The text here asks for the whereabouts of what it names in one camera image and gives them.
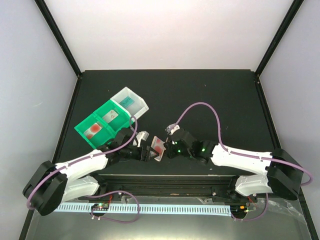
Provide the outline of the red dot credit card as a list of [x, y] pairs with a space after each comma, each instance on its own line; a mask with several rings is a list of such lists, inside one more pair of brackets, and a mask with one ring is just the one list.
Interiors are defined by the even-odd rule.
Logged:
[[158, 162], [160, 162], [162, 160], [162, 157], [163, 157], [164, 152], [166, 150], [164, 144], [165, 144], [164, 141], [162, 141], [157, 136], [154, 136], [152, 143], [151, 143], [151, 146], [150, 146], [151, 147], [150, 156]]

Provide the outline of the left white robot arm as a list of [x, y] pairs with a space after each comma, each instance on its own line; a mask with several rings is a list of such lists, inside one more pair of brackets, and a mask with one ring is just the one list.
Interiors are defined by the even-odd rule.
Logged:
[[149, 134], [122, 128], [115, 136], [97, 149], [66, 162], [43, 162], [32, 175], [22, 194], [26, 206], [46, 216], [69, 200], [79, 197], [103, 199], [106, 185], [93, 173], [115, 165], [121, 159], [147, 162], [160, 154], [154, 146], [146, 144]]

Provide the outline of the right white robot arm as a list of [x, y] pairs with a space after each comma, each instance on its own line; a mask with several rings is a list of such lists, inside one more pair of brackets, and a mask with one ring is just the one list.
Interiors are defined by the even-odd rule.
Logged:
[[253, 152], [223, 147], [211, 140], [197, 140], [188, 131], [176, 126], [168, 130], [164, 143], [167, 156], [183, 156], [197, 163], [235, 168], [251, 175], [236, 175], [228, 187], [217, 189], [217, 197], [241, 202], [254, 194], [275, 194], [295, 201], [298, 199], [303, 172], [300, 165], [283, 149], [274, 152]]

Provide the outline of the floral card in bin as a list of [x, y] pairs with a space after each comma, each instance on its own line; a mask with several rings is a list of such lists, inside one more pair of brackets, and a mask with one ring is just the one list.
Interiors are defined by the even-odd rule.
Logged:
[[107, 112], [103, 117], [102, 119], [108, 124], [110, 122], [112, 122], [115, 118], [118, 117], [118, 113], [112, 109], [110, 110], [109, 112]]

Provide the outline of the red dot card in bin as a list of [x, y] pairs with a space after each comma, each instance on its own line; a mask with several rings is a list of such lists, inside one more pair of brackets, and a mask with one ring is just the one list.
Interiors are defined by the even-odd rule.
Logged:
[[99, 123], [94, 123], [92, 126], [90, 126], [87, 130], [84, 131], [84, 135], [87, 139], [93, 138], [100, 130], [102, 129], [102, 126]]

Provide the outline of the teal card in bin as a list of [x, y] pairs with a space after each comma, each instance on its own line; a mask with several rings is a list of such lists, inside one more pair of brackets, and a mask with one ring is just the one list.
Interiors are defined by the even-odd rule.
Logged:
[[135, 103], [135, 101], [131, 97], [126, 96], [119, 104], [123, 108], [127, 109], [128, 107], [130, 107], [134, 103]]

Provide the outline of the green bin middle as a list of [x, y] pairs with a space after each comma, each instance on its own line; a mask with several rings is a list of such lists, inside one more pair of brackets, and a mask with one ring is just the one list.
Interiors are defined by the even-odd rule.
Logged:
[[130, 115], [111, 99], [93, 113], [112, 137], [115, 137], [122, 128], [130, 127]]

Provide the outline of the green bin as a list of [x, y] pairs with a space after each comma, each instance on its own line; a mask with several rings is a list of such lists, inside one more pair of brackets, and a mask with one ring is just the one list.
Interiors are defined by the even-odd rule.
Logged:
[[93, 113], [112, 137], [115, 137], [122, 128], [130, 127], [130, 115], [111, 99]]
[[74, 129], [93, 149], [104, 145], [116, 135], [111, 126], [95, 113], [86, 117]]

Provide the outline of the green bin near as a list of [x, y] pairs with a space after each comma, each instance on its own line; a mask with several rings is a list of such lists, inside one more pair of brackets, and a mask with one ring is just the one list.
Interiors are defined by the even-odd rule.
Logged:
[[116, 135], [111, 126], [95, 113], [86, 117], [74, 129], [93, 149], [104, 145]]

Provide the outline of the white translucent bin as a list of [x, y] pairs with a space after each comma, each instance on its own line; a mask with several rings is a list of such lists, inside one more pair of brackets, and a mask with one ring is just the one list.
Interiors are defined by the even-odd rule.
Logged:
[[136, 119], [149, 110], [145, 100], [128, 87], [124, 87], [110, 99]]

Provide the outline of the left controller board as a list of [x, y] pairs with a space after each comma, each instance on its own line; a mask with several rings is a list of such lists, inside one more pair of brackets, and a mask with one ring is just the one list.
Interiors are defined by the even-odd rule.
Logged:
[[91, 206], [92, 211], [107, 211], [109, 209], [108, 203], [95, 203]]

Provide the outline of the controller board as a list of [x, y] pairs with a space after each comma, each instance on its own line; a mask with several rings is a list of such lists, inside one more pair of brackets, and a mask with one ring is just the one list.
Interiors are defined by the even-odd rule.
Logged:
[[92, 211], [107, 211], [109, 209], [108, 203], [95, 203], [91, 206]]
[[230, 211], [232, 213], [248, 213], [248, 212], [252, 212], [255, 211], [257, 208], [254, 205], [231, 205], [230, 206]]

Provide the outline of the right controller board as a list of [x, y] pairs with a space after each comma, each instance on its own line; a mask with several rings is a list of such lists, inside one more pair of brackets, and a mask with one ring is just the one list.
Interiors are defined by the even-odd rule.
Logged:
[[248, 212], [252, 212], [255, 211], [257, 208], [254, 205], [231, 205], [230, 206], [230, 211], [232, 213], [248, 213]]

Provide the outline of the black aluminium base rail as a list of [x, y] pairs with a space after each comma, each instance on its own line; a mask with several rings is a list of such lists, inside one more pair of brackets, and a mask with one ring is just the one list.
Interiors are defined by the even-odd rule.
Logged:
[[214, 175], [112, 175], [92, 173], [100, 188], [97, 195], [126, 191], [136, 197], [201, 197], [215, 202], [244, 204], [254, 202], [253, 195], [236, 193], [234, 176]]

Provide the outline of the left black frame post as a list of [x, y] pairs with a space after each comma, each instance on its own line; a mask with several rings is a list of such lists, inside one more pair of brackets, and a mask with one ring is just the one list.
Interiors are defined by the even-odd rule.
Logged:
[[74, 71], [77, 77], [82, 75], [82, 71], [80, 70], [63, 34], [61, 33], [49, 7], [47, 6], [44, 0], [35, 0], [34, 1], [40, 10], [43, 18], [45, 19], [48, 27], [50, 28], [51, 32], [53, 33], [58, 45], [60, 46], [62, 52], [64, 53], [67, 61], [69, 62], [72, 70]]

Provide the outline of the black frame post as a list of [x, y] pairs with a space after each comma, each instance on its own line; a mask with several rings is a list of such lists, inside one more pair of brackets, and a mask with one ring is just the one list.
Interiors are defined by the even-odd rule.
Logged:
[[281, 24], [279, 25], [274, 37], [272, 38], [266, 52], [264, 53], [258, 67], [255, 70], [255, 75], [260, 77], [263, 73], [264, 69], [266, 68], [268, 62], [270, 61], [272, 55], [274, 54], [275, 50], [277, 49], [279, 43], [281, 42], [282, 38], [284, 37], [286, 31], [288, 30], [289, 26], [291, 25], [293, 19], [295, 18], [296, 14], [298, 13], [300, 7], [302, 6], [304, 0], [293, 0], [288, 11], [286, 12]]
[[60, 46], [62, 52], [64, 53], [67, 61], [69, 62], [72, 70], [74, 71], [77, 77], [82, 75], [82, 71], [80, 70], [63, 34], [61, 33], [49, 7], [47, 6], [44, 0], [35, 0], [34, 1], [40, 10], [43, 18], [45, 19], [48, 27], [50, 28], [51, 32], [53, 33], [58, 45]]

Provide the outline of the right black frame post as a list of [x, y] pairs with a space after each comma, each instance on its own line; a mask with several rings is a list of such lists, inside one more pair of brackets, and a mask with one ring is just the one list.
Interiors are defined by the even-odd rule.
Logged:
[[279, 43], [281, 42], [282, 38], [284, 37], [286, 31], [288, 30], [289, 26], [291, 25], [293, 19], [295, 18], [296, 14], [298, 13], [300, 7], [302, 6], [304, 0], [293, 0], [288, 11], [286, 12], [281, 24], [279, 25], [274, 37], [272, 38], [266, 52], [264, 53], [258, 67], [255, 70], [255, 75], [260, 77], [263, 73], [264, 69], [266, 68], [268, 62], [270, 61], [272, 55], [274, 54], [275, 50], [277, 49]]

